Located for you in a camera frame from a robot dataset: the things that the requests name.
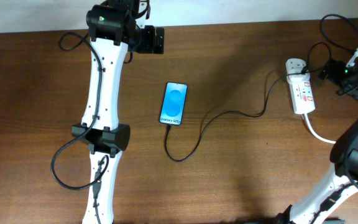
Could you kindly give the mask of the blue smartphone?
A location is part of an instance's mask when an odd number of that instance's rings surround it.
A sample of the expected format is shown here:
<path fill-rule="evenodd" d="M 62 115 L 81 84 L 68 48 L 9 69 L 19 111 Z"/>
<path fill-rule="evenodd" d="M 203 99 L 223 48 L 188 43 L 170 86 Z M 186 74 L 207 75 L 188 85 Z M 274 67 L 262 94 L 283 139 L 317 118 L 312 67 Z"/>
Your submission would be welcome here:
<path fill-rule="evenodd" d="M 188 85 L 168 82 L 165 87 L 159 121 L 162 124 L 180 126 Z"/>

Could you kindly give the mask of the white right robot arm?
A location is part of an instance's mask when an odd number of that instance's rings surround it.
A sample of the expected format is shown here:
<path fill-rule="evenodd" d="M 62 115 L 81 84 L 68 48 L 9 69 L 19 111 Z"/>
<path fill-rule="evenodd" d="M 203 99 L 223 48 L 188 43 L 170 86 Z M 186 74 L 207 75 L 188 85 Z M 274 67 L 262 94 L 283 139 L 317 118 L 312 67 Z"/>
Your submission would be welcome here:
<path fill-rule="evenodd" d="M 358 100 L 358 48 L 351 54 L 347 63 L 329 59 L 318 77 L 337 85 L 338 96 Z M 279 213 L 274 223 L 323 223 L 346 199 L 358 193 L 358 119 L 331 144 L 327 173 L 302 201 Z"/>

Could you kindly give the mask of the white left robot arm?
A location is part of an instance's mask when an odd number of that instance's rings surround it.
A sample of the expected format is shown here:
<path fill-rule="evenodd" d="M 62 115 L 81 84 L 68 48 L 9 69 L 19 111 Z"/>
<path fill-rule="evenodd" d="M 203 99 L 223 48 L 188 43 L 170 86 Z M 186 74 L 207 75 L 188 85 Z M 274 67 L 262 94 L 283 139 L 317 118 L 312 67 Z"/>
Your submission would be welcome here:
<path fill-rule="evenodd" d="M 87 144 L 91 181 L 83 223 L 113 223 L 113 194 L 119 160 L 131 129 L 118 118 L 118 94 L 127 54 L 162 54 L 164 29 L 147 26 L 149 1 L 105 1 L 86 15 L 91 79 L 86 110 L 72 135 Z"/>

